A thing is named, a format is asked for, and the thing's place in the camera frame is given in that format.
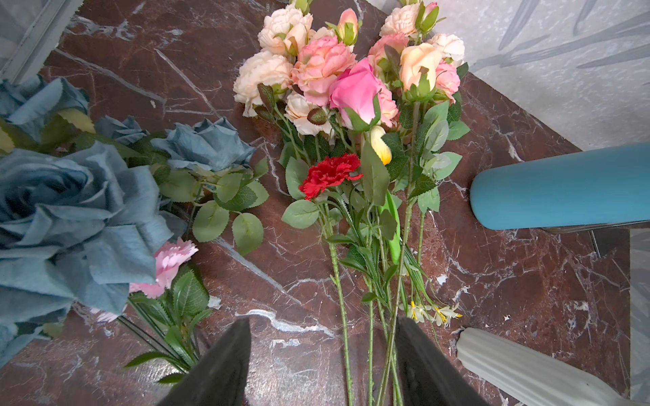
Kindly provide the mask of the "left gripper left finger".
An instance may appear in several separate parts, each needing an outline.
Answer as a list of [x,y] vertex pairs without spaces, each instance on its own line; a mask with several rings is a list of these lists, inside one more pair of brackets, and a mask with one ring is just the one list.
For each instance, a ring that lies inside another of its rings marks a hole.
[[252,335],[247,318],[235,321],[161,405],[242,405]]

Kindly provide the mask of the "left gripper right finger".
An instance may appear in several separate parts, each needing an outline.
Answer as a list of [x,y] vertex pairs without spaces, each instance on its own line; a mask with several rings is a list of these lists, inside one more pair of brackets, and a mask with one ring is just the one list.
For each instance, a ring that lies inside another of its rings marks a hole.
[[405,405],[487,404],[410,318],[398,318],[395,345]]

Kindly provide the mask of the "red carnation stem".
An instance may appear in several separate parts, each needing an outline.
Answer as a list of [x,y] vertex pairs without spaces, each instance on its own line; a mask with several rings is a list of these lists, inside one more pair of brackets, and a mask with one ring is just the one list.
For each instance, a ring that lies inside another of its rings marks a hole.
[[[318,197],[330,189],[338,187],[346,180],[359,179],[360,176],[353,176],[353,172],[357,171],[361,165],[361,161],[353,154],[345,154],[342,157],[329,157],[312,166],[307,173],[306,180],[299,187],[299,190],[306,195],[306,199],[311,202],[316,202]],[[341,328],[343,337],[343,366],[345,372],[345,389],[347,404],[355,404],[355,394],[353,387],[353,377],[350,368],[350,345],[348,334],[348,318],[345,308],[344,293],[340,277],[340,263],[339,255],[335,243],[329,241],[334,236],[334,216],[329,209],[329,204],[324,201],[318,203],[321,223],[323,226],[323,236],[328,241],[328,249],[330,259],[333,266],[333,284],[336,287],[341,317]]]

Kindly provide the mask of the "pink peach rose stem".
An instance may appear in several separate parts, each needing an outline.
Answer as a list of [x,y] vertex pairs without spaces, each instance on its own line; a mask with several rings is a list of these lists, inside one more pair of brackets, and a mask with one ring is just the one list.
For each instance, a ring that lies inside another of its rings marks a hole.
[[316,30],[310,8],[309,1],[289,1],[265,17],[261,49],[240,66],[234,93],[245,117],[280,128],[289,156],[315,163],[328,157],[340,133],[329,98],[356,63],[361,22],[348,8],[338,23]]

